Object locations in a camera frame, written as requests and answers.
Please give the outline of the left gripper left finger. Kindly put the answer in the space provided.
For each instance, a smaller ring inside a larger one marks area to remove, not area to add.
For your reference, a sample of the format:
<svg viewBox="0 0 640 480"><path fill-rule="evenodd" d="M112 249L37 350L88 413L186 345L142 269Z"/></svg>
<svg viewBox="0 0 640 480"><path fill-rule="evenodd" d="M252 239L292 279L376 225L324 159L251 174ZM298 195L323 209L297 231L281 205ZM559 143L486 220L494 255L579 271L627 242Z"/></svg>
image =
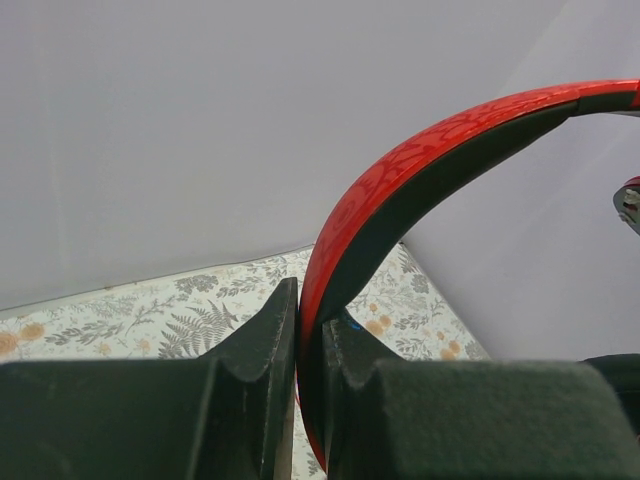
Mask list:
<svg viewBox="0 0 640 480"><path fill-rule="evenodd" d="M1 368L5 479L288 479L298 284L193 359Z"/></svg>

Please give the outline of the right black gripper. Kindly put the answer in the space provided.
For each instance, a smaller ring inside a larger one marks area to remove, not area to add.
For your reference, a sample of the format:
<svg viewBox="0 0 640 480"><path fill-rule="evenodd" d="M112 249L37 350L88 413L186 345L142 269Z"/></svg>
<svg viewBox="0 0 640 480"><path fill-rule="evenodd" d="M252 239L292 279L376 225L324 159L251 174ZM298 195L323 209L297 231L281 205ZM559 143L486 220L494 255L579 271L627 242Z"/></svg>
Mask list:
<svg viewBox="0 0 640 480"><path fill-rule="evenodd" d="M639 434L639 354L626 353L587 358L581 361L598 372L607 383L605 403L600 410L607 420Z"/></svg>

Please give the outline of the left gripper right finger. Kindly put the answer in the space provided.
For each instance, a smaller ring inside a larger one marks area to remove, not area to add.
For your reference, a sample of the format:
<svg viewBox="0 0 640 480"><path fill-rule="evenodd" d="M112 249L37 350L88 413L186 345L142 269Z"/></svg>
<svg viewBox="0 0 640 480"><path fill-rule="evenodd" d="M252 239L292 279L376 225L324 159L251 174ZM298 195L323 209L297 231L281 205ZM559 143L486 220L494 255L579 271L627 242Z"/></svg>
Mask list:
<svg viewBox="0 0 640 480"><path fill-rule="evenodd" d="M635 479L639 434L581 362L417 361L342 314L322 329L332 479Z"/></svg>

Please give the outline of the red black headphones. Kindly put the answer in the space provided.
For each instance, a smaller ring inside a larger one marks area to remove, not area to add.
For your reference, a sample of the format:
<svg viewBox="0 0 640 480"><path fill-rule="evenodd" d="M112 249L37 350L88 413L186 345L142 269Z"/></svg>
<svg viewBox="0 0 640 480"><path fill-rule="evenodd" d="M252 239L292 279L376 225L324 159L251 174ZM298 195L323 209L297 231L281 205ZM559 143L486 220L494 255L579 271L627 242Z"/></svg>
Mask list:
<svg viewBox="0 0 640 480"><path fill-rule="evenodd" d="M321 326L349 304L392 247L431 209L570 117L639 112L636 79L548 86L455 114L385 154L345 192L325 222L304 277L297 334L304 427L327 465L320 409Z"/></svg>

